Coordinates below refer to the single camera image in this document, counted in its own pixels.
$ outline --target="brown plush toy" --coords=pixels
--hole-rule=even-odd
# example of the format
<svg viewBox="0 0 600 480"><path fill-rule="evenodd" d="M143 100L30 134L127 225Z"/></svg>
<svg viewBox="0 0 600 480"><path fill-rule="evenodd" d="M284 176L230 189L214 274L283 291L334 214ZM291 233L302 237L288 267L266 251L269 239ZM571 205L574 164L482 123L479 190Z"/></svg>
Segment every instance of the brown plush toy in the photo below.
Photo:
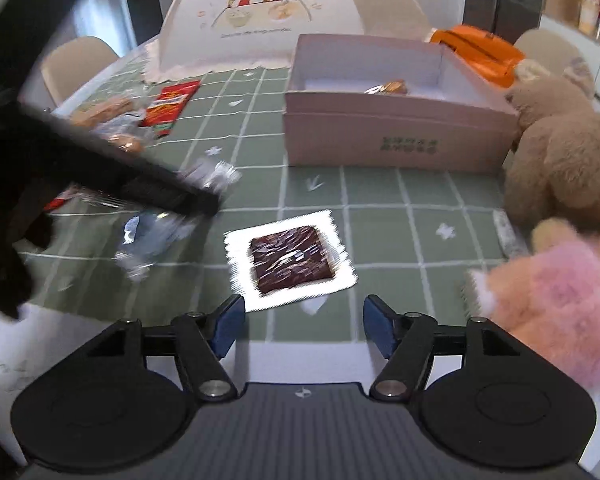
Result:
<svg viewBox="0 0 600 480"><path fill-rule="evenodd" d="M507 99L521 131L505 184L511 221L533 227L562 216L600 230L600 114L565 77L519 83Z"/></svg>

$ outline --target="teddy bear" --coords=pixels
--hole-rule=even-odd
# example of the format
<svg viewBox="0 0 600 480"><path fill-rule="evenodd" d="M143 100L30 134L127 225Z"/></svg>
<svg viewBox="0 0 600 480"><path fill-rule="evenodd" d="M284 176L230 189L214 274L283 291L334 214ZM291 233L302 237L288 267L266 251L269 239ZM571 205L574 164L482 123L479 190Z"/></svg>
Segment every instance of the teddy bear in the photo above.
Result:
<svg viewBox="0 0 600 480"><path fill-rule="evenodd" d="M520 226L562 216L600 230L600 114L572 81L541 75L506 94L519 113L520 136L504 202Z"/></svg>
<svg viewBox="0 0 600 480"><path fill-rule="evenodd" d="M471 314L491 319L581 386L600 387L600 236L561 219L532 234L535 254L469 271Z"/></svg>

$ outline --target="pink box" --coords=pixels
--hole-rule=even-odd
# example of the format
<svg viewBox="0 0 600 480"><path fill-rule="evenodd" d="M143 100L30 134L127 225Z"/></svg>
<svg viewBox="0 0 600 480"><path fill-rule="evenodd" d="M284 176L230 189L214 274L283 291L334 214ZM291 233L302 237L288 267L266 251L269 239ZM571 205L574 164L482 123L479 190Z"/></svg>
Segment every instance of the pink box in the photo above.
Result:
<svg viewBox="0 0 600 480"><path fill-rule="evenodd" d="M410 94L365 94L404 79ZM292 166L496 173L518 131L502 91L446 46L304 34L285 93Z"/></svg>

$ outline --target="bottle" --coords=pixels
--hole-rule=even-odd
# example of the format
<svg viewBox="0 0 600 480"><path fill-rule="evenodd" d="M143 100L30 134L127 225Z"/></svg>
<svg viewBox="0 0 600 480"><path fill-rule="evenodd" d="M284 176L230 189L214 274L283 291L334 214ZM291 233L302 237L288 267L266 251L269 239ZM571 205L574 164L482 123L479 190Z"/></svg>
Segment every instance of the bottle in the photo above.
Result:
<svg viewBox="0 0 600 480"><path fill-rule="evenodd" d="M580 0L580 23L578 28L588 36L596 33L600 15L600 0Z"/></svg>

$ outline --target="red snack package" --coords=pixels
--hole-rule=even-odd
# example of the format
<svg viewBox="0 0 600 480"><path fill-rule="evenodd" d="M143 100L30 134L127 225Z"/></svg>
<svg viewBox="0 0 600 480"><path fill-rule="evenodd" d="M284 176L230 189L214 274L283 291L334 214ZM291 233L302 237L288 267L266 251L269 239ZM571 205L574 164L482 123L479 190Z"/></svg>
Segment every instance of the red snack package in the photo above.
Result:
<svg viewBox="0 0 600 480"><path fill-rule="evenodd" d="M169 135L191 96L200 88L200 81L165 86L158 98L146 110L142 126L153 126L158 137Z"/></svg>

